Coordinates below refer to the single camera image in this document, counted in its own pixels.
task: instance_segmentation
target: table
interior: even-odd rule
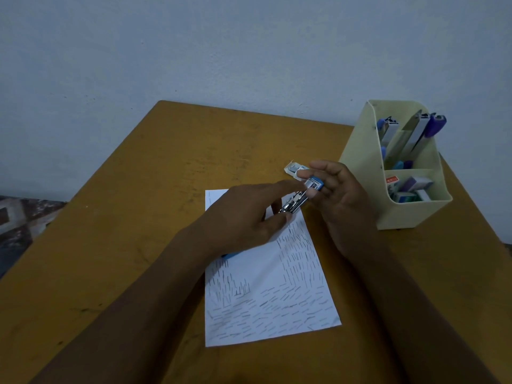
[[[204,190],[287,178],[295,160],[337,160],[351,127],[160,101],[0,281],[0,382],[33,377],[204,210]],[[440,312],[512,382],[512,261],[447,165],[453,202],[415,229],[381,234]],[[204,281],[173,326],[163,382],[400,382],[369,297],[304,215],[343,325],[204,347]]]

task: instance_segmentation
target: person's left hand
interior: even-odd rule
[[[281,197],[303,190],[297,180],[231,187],[190,228],[216,257],[263,245],[291,219],[290,213],[279,213]],[[265,219],[268,206],[274,215]]]

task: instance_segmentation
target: pen holder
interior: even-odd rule
[[[452,200],[446,188],[441,158],[434,137],[428,139],[423,151],[414,161],[413,169],[384,170],[381,143],[376,123],[380,118],[393,116],[399,130],[421,109],[419,102],[369,100],[362,109],[339,161],[344,163],[362,184],[377,212],[377,227],[384,229],[414,228]],[[386,178],[397,176],[403,184],[411,176],[428,177],[434,181],[426,192],[430,201],[396,203],[387,193]]]

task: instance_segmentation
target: white sheet of paper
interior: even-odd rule
[[[226,191],[207,190],[206,209]],[[207,347],[342,324],[300,210],[269,243],[211,263],[204,293]]]

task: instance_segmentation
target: hand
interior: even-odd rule
[[[200,232],[215,257],[263,245],[291,219],[290,213],[279,213],[281,197],[304,189],[297,180],[234,186],[190,227]],[[265,219],[268,206],[274,215]]]
[[[313,175],[323,180],[320,192],[309,188],[306,195],[322,213],[336,248],[350,260],[362,250],[371,250],[379,238],[365,189],[342,163],[316,160],[310,167],[297,171],[297,176],[306,179]]]

